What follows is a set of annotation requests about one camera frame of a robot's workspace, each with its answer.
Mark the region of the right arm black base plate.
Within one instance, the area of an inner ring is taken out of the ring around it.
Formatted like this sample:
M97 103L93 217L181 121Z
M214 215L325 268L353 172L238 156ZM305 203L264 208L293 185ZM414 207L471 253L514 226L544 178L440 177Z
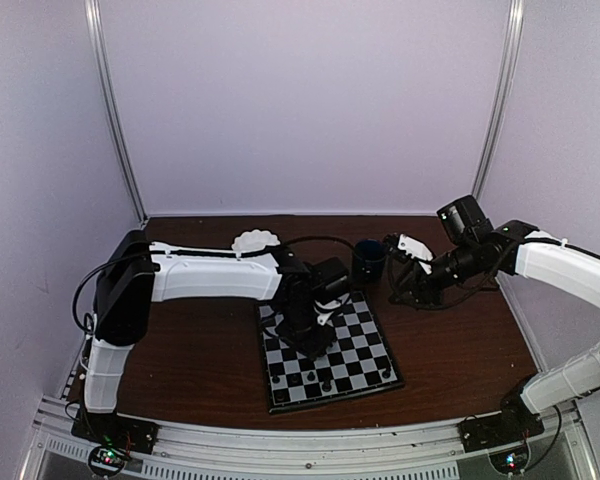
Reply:
M519 443L545 431L539 418L532 418L519 426L506 422L502 413L468 417L457 427L466 453Z

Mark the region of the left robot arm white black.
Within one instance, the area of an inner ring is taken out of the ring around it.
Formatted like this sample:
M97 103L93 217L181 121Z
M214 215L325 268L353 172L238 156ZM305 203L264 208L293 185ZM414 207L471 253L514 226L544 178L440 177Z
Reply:
M110 259L80 282L96 282L93 306L74 321L89 351L82 406L86 429L103 444L124 433L116 415L128 356L148 331L153 304L182 298L238 298L269 304L281 316L277 333L293 350L316 359L335 340L330 317L351 290L337 257L311 264L268 230L245 231L227 250L151 242L129 231Z

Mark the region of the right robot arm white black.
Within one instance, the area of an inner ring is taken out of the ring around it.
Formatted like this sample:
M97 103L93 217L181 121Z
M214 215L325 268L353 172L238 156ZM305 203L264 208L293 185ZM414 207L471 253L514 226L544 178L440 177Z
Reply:
M511 220L494 227L472 195L438 210L453 249L434 255L422 242L405 234L384 240L391 301L427 311L456 306L482 289L469 288L444 302L444 291L481 275L497 273L540 281L571 294L600 310L600 255L558 239L537 226ZM540 413L558 404L600 390L600 342L563 365L521 381L501 402L492 430L510 442Z

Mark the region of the folding black silver chessboard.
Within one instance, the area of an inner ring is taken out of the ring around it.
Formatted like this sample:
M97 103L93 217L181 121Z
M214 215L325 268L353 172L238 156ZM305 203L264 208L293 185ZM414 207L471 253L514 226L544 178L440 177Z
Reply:
M386 335L377 319L367 295L355 291L341 312L331 317L328 324L335 329L335 341L326 354L310 360L286 345L275 332L282 320L273 316L268 305L258 307L261 332L259 348L268 411L271 414L316 408L328 403L354 399L404 386L404 378L394 358ZM381 372L390 367L390 379ZM313 371L315 380L308 381L307 373ZM300 383L290 385L288 377L300 376ZM278 375L281 381L274 385L271 379ZM321 385L331 381L331 390L325 392ZM277 403L276 391L284 391L284 403Z

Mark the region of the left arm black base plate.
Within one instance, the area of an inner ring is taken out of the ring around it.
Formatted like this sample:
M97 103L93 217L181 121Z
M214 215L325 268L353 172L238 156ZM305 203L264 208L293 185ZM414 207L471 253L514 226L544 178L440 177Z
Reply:
M96 414L80 411L71 434L93 443L125 452L151 454L159 425L146 420L120 416L117 413Z

